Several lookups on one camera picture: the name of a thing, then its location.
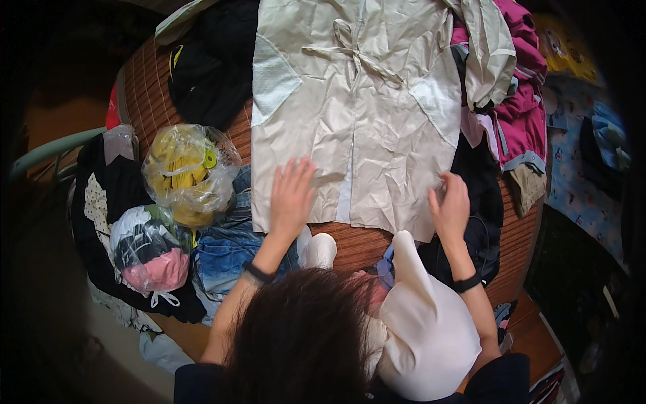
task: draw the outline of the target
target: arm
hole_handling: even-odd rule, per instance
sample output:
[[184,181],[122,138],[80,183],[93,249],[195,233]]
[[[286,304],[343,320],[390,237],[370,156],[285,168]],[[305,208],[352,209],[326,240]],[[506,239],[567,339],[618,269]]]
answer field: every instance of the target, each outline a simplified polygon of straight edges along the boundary
[[[464,243],[464,231],[469,220],[469,194],[460,176],[444,173],[446,197],[440,206],[435,191],[428,190],[428,203],[435,221],[437,235],[442,241],[454,281],[465,281],[475,275],[474,263]],[[478,284],[460,294],[471,313],[475,329],[480,336],[483,351],[475,361],[470,376],[481,367],[500,356],[498,349],[498,329],[495,325],[494,311],[482,284]]]
[[[309,182],[315,169],[308,157],[303,157],[298,165],[296,158],[292,158],[284,173],[280,166],[276,168],[271,193],[271,228],[253,259],[253,265],[268,275],[278,270],[291,243],[307,223],[314,197]],[[231,288],[215,313],[201,362],[224,362],[233,342],[235,321],[247,310],[259,286],[252,275],[244,273]]]

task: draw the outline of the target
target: black cable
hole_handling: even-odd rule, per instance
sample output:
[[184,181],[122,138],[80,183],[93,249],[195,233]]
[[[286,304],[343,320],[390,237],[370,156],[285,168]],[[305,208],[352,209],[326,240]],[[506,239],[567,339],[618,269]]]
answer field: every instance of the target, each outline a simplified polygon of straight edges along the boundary
[[[483,224],[483,226],[484,226],[484,230],[485,230],[485,231],[484,231],[484,233],[485,233],[485,235],[486,235],[486,251],[489,251],[489,231],[488,231],[488,230],[487,230],[487,228],[486,228],[486,224],[485,224],[484,220],[482,220],[482,219],[481,219],[481,218],[479,218],[478,216],[469,216],[469,219],[471,219],[471,218],[475,218],[475,219],[477,219],[477,220],[480,220],[480,223],[482,223],[482,224]],[[435,258],[435,269],[437,269],[437,266],[439,265],[439,261],[440,261],[440,251],[444,251],[444,248],[442,248],[442,240],[440,240],[440,246],[439,246],[439,248],[437,249],[437,256],[436,256],[436,258]],[[485,252],[485,254],[484,254],[483,267],[480,269],[480,274],[481,274],[481,275],[482,275],[482,272],[485,270],[485,265],[486,265],[486,252]]]

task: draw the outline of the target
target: dark navy sleeve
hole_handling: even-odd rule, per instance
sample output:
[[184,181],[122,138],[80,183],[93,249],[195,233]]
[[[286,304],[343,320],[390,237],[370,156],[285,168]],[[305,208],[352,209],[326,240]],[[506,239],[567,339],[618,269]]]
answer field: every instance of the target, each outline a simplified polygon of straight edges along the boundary
[[184,365],[175,372],[174,404],[216,402],[224,368],[214,363]]
[[471,404],[527,404],[529,357],[509,354],[487,363],[469,380],[464,395]]

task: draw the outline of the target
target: black wristband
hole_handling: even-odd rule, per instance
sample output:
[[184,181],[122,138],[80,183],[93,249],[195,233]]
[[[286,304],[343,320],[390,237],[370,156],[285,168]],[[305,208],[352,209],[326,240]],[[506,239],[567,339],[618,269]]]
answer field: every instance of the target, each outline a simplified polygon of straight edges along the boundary
[[473,288],[474,286],[477,286],[482,281],[483,281],[483,278],[480,276],[479,273],[476,272],[474,276],[470,277],[465,281],[455,282],[453,284],[453,290],[455,290],[457,293],[464,293],[467,290]]
[[249,272],[251,275],[253,275],[254,278],[258,279],[262,283],[271,283],[276,275],[267,275],[263,271],[259,270],[256,268],[251,261],[245,261],[242,263],[242,267],[245,271]]

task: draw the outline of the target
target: dark hair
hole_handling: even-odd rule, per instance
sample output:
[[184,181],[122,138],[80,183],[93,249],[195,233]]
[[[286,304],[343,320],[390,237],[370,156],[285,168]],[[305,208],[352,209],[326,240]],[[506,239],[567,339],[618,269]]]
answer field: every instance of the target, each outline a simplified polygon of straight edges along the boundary
[[226,403],[357,403],[367,388],[370,287],[300,270],[261,287],[225,361]]

